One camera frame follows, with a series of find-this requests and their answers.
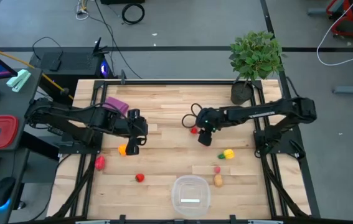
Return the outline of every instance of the black desk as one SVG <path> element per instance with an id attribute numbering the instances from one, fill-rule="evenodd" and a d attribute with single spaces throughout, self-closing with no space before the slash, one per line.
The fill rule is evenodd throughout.
<path id="1" fill-rule="evenodd" d="M 30 100 L 35 96 L 42 74 L 42 71 L 38 69 L 29 69 L 29 71 L 31 76 L 19 93 L 13 92 L 6 85 L 8 79 L 0 80 L 0 115 L 9 114 L 19 119 L 19 129 L 14 142 L 6 149 L 0 150 L 0 180 L 12 175 L 13 165 L 13 176 L 17 179 L 10 205 L 5 210 L 0 211 L 0 224 L 7 223 L 9 220 L 11 210 L 19 195 L 19 187 L 29 157 L 29 149 L 20 144 L 23 136 L 26 135 L 24 132 L 24 126 L 26 125 L 24 115 L 29 107 Z"/>

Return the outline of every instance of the wooden table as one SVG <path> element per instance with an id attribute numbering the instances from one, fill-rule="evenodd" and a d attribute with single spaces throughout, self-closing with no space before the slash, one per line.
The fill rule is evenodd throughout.
<path id="1" fill-rule="evenodd" d="M 93 83 L 94 80 L 79 81 L 74 106 L 84 108 L 90 105 Z M 277 80 L 265 80 L 262 84 L 266 102 L 281 98 Z M 126 102 L 130 109 L 141 110 L 141 116 L 149 124 L 148 141 L 140 148 L 139 155 L 121 157 L 117 147 L 128 140 L 104 134 L 101 154 L 106 158 L 106 167 L 101 172 L 95 171 L 88 218 L 119 219 L 121 214 L 125 214 L 127 219 L 188 218 L 175 212 L 171 202 L 174 181 L 188 174 L 201 176 L 210 185 L 209 212 L 198 218 L 229 219 L 230 214 L 235 214 L 238 219 L 270 218 L 261 162 L 253 155 L 253 120 L 216 132 L 210 147 L 198 143 L 198 136 L 181 125 L 181 118 L 190 113 L 193 103 L 214 108 L 230 106 L 230 87 L 110 86 L 107 96 Z M 250 106 L 250 103 L 246 102 L 243 106 Z M 271 116 L 270 123 L 277 123 L 281 118 Z M 218 159 L 217 155 L 224 149 L 233 149 L 235 158 Z M 48 215 L 54 214 L 73 190 L 79 157 L 72 155 L 59 167 Z M 287 155 L 277 157 L 285 189 L 304 212 L 310 213 L 297 160 Z M 214 166 L 222 169 L 224 186 L 221 188 L 215 187 L 212 182 Z M 146 176 L 144 182 L 134 181 L 138 173 Z M 279 205 L 275 189 L 273 193 Z M 83 197 L 80 197 L 78 211 L 82 209 L 82 201 Z M 276 208 L 281 215 L 280 206 Z"/>

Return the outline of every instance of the green leaves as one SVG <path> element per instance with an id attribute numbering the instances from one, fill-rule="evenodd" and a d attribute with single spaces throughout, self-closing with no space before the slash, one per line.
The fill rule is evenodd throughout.
<path id="1" fill-rule="evenodd" d="M 286 55 L 281 53 L 281 45 L 272 33 L 249 32 L 242 38 L 236 37 L 230 48 L 233 72 L 238 72 L 244 79 L 266 79 L 270 74 L 284 70 L 280 57 Z"/>

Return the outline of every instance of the floor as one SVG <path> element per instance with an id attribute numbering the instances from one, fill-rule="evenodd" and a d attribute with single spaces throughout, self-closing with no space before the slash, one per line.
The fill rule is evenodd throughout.
<path id="1" fill-rule="evenodd" d="M 318 120 L 301 125 L 301 132 L 321 216 L 353 220 L 353 95 L 331 93 L 337 85 L 353 85 L 353 62 L 327 67 L 314 53 L 332 22 L 324 16 L 309 17 L 306 10 L 324 7 L 328 1 L 265 2 L 275 35 L 283 48 L 288 49 L 288 58 L 283 59 L 286 75 L 291 77 L 300 95 L 316 102 Z M 103 38 L 102 45 L 111 45 L 102 23 L 76 20 L 76 5 L 77 0 L 0 0 L 0 49 L 29 61 L 32 44 L 44 36 L 54 38 L 62 47 L 91 47 L 99 37 Z M 216 47 L 228 46 L 235 37 L 250 30 L 267 28 L 259 0 L 146 0 L 143 5 L 146 17 L 133 26 L 122 24 L 109 7 L 99 5 L 114 30 L 117 44 L 131 47 L 123 55 L 143 78 L 235 78 L 229 51 Z M 120 13 L 123 5 L 111 8 Z M 91 0 L 88 11 L 92 17 L 100 18 Z M 55 44 L 43 40 L 37 46 L 55 47 Z M 174 48 L 173 51 L 157 48 L 162 46 Z M 322 60 L 328 63 L 353 57 L 349 53 L 353 51 L 353 39 L 334 39 L 329 35 L 322 47 L 338 51 L 321 53 Z M 2 59 L 14 68 L 24 67 L 8 58 Z M 123 69 L 129 78 L 133 77 L 119 53 L 114 53 L 113 59 L 116 74 Z M 51 139 L 47 133 L 36 134 Z M 35 159 L 44 162 L 39 156 Z M 55 164 L 47 164 L 54 169 Z M 27 208 L 13 212 L 12 222 L 28 220 L 44 208 L 53 172 L 42 177 L 45 184 L 26 186 L 22 198 Z M 36 200 L 31 200 L 30 195 L 36 195 Z"/>

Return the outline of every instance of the plastic container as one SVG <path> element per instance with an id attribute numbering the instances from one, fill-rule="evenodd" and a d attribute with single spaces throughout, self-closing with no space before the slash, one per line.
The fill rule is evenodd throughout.
<path id="1" fill-rule="evenodd" d="M 206 180 L 196 175 L 184 175 L 172 188 L 172 204 L 177 212 L 188 217 L 205 215 L 211 201 Z"/>

